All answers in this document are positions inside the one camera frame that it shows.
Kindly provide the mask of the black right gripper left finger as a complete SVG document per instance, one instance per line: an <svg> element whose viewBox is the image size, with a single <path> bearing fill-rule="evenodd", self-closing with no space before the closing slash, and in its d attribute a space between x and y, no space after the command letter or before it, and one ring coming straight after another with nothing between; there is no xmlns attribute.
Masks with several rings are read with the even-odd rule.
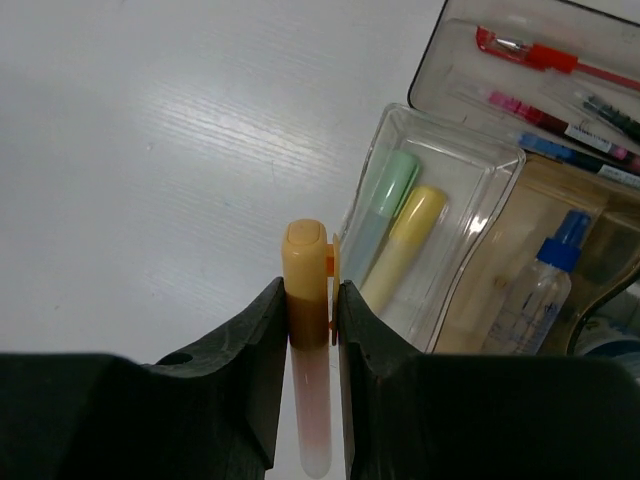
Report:
<svg viewBox="0 0 640 480"><path fill-rule="evenodd" d="M154 364L1 357L5 479L261 479L273 467L287 350L284 283Z"/></svg>

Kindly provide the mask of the red gel pen refill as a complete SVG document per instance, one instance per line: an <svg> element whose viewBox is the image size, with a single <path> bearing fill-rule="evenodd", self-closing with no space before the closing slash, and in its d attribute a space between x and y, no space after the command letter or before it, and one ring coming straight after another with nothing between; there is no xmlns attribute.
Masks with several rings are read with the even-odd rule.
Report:
<svg viewBox="0 0 640 480"><path fill-rule="evenodd" d="M527 124L567 139L593 152L604 154L607 158L625 166L631 171L639 171L638 154L600 136L591 134L578 125L568 123L498 90L491 90L486 95L486 101L490 105L523 120Z"/></svg>

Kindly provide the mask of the orange pink highlighter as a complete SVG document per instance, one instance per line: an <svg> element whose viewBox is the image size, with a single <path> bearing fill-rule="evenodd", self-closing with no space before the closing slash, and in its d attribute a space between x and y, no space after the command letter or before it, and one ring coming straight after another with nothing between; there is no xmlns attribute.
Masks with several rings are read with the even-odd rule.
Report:
<svg viewBox="0 0 640 480"><path fill-rule="evenodd" d="M300 462L312 479L331 466L330 336L340 285L339 239L313 219L291 222L281 246Z"/></svg>

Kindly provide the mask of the red ballpoint pen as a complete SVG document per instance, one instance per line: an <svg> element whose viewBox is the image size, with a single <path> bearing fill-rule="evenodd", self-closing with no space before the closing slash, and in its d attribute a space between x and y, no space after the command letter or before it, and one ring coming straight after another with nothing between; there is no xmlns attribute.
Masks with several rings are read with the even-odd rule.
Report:
<svg viewBox="0 0 640 480"><path fill-rule="evenodd" d="M538 71L555 70L567 75L585 74L631 90L639 90L639 81L582 62L578 56L540 43L507 38L482 26L476 28L478 49L502 60Z"/></svg>

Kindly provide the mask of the yellow translucent highlighter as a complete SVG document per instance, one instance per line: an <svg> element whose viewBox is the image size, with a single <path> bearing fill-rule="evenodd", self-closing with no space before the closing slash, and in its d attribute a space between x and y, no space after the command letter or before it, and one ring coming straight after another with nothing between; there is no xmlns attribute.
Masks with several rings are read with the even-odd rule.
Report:
<svg viewBox="0 0 640 480"><path fill-rule="evenodd" d="M415 187L406 199L384 248L360 289L363 299L376 315L388 305L447 201L442 190L430 186Z"/></svg>

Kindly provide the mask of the green translucent highlighter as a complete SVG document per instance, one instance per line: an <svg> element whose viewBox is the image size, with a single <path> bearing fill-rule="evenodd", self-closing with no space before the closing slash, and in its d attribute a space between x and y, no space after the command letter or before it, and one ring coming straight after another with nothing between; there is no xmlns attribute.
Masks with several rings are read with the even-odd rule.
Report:
<svg viewBox="0 0 640 480"><path fill-rule="evenodd" d="M420 168L419 159L402 150L394 150L386 160L344 257L342 276L345 279L358 286L364 282L383 237L404 204Z"/></svg>

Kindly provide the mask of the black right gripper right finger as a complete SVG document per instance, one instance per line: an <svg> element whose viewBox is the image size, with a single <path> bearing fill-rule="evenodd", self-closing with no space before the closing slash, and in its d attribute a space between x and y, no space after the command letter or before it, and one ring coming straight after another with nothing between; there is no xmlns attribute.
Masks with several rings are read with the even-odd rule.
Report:
<svg viewBox="0 0 640 480"><path fill-rule="evenodd" d="M635 479L639 386L610 360L426 354L351 283L337 328L350 479Z"/></svg>

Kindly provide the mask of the black gel pen refill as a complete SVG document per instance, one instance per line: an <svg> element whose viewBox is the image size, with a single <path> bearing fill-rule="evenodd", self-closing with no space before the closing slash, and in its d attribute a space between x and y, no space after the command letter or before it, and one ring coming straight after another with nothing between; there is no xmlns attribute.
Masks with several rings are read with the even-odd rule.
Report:
<svg viewBox="0 0 640 480"><path fill-rule="evenodd" d="M630 115L614 108L611 104L597 95L586 95L578 101L581 109L601 120L625 137L639 142L639 122Z"/></svg>

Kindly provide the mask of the clear blue cap glue bottle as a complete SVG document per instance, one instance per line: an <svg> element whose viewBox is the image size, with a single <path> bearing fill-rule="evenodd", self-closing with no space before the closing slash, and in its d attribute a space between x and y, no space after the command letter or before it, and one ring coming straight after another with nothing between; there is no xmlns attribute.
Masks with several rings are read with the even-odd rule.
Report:
<svg viewBox="0 0 640 480"><path fill-rule="evenodd" d="M581 255L591 216L570 210L555 233L521 269L481 346L483 354L534 355L572 288L570 274Z"/></svg>

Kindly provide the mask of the blue gel pen refill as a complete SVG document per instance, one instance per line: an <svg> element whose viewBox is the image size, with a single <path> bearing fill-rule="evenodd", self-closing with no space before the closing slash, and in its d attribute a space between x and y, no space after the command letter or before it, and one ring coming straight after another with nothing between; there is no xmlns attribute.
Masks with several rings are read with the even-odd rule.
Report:
<svg viewBox="0 0 640 480"><path fill-rule="evenodd" d="M639 189L639 174L622 167L613 166L587 153L565 147L527 131L516 132L517 144L524 150L542 155L548 159L574 166L583 171L607 178L617 183Z"/></svg>

